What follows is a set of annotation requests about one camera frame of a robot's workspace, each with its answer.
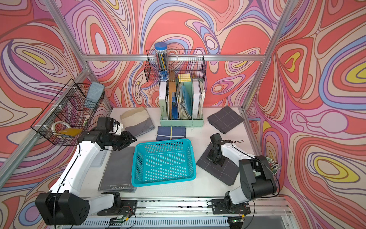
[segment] folded towel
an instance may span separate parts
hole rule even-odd
[[[135,192],[131,184],[134,152],[134,147],[111,152],[98,191]]]
[[[158,126],[156,141],[186,138],[186,128],[184,126]]]
[[[240,115],[228,106],[222,108],[217,113],[208,116],[207,120],[223,134],[226,134],[244,121]]]
[[[215,165],[207,159],[207,155],[211,149],[212,143],[209,144],[200,159],[197,161],[196,165],[203,168],[206,172],[225,184],[229,186],[233,185],[239,173],[239,167],[227,157],[224,157],[226,160],[223,166]]]
[[[121,123],[126,131],[134,137],[147,133],[155,128],[149,113],[144,107],[126,111],[120,115]]]

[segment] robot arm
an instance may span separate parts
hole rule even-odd
[[[239,167],[240,187],[228,192],[228,208],[276,192],[273,173],[268,169],[267,159],[260,155],[247,154],[238,149],[231,140],[222,140],[220,134],[211,137],[213,145],[207,158],[214,164],[222,165],[225,157]]]
[[[60,178],[48,193],[41,193],[36,198],[36,207],[47,225],[80,225],[88,215],[110,208],[119,201],[113,194],[88,199],[78,196],[90,165],[105,146],[121,150],[136,141],[129,132],[122,132],[122,128],[113,118],[99,117],[96,127],[82,133],[76,151]]]

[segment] psychedelic wallpaper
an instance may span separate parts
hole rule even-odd
[[[81,71],[38,0],[0,1],[0,165],[60,89]]]
[[[366,228],[366,2],[300,0],[246,107],[301,228]]]
[[[282,0],[57,1],[84,54],[146,54],[156,42],[207,54],[264,54]],[[158,84],[146,83],[144,62],[89,63],[114,107],[158,106]],[[240,106],[259,63],[207,64],[205,106]]]
[[[0,166],[81,67],[39,0],[0,1]],[[0,228],[43,227],[34,205],[66,167],[72,147],[43,138],[0,189]]]
[[[204,106],[240,106],[259,61],[218,61],[216,73],[207,70]],[[113,107],[156,107],[159,85],[146,82],[143,61],[92,61],[89,66],[105,85]]]

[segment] white table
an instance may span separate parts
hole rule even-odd
[[[207,117],[218,112],[220,109],[221,108],[204,108],[203,116],[205,122],[203,127],[186,129],[186,138],[192,142],[196,162],[210,144],[210,136],[214,133],[219,133],[216,128],[208,123]],[[119,121],[119,116],[128,110],[131,110],[131,108],[115,108],[113,109],[110,117]],[[233,110],[239,114],[238,108],[234,107]],[[138,143],[156,141],[157,127],[160,126],[160,109],[147,108],[147,111],[154,123],[155,129],[138,136],[137,141],[131,144],[131,146],[136,146]],[[249,154],[254,154],[243,123],[236,126],[227,134],[220,134],[223,140],[243,140],[244,142],[242,143],[236,143],[237,147]],[[89,169],[81,188],[80,197],[94,197],[101,193],[98,192],[98,186],[102,179],[109,154],[110,152],[107,152],[101,167]],[[240,185],[239,176],[237,176],[234,185],[227,186],[198,166],[196,171],[197,177],[192,181],[138,187],[135,193],[121,192],[121,197],[215,197],[224,196],[227,191],[231,191]]]

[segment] teal plastic basket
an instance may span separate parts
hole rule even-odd
[[[135,187],[191,181],[196,163],[189,139],[140,143],[135,148],[131,183]]]

